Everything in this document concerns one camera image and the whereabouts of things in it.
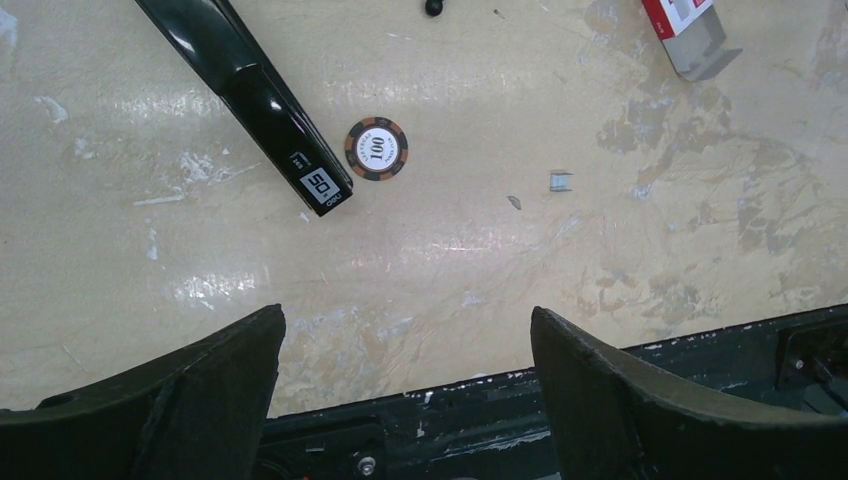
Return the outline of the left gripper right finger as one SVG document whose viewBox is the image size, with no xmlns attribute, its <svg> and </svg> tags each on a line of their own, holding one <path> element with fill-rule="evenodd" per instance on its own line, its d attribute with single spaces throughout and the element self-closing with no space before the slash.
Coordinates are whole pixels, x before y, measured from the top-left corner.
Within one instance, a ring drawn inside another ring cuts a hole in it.
<svg viewBox="0 0 848 480">
<path fill-rule="evenodd" d="M 564 479 L 843 479 L 847 309 L 613 347 L 531 315 Z"/>
</svg>

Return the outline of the black stapler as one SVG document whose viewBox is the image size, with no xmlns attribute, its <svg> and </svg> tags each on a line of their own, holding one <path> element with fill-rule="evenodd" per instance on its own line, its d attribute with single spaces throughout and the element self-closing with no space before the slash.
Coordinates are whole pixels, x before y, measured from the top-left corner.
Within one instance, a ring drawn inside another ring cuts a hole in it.
<svg viewBox="0 0 848 480">
<path fill-rule="evenodd" d="M 323 216 L 352 196 L 351 177 L 230 2 L 137 4 L 311 210 Z"/>
</svg>

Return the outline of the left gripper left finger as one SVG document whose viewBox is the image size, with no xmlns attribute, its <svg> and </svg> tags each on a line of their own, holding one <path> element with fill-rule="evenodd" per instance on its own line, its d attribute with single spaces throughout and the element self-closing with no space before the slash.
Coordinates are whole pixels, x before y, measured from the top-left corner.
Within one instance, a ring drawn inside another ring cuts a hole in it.
<svg viewBox="0 0 848 480">
<path fill-rule="evenodd" d="M 1 413 L 5 479 L 247 479 L 286 331 L 269 305 L 188 346 Z"/>
</svg>

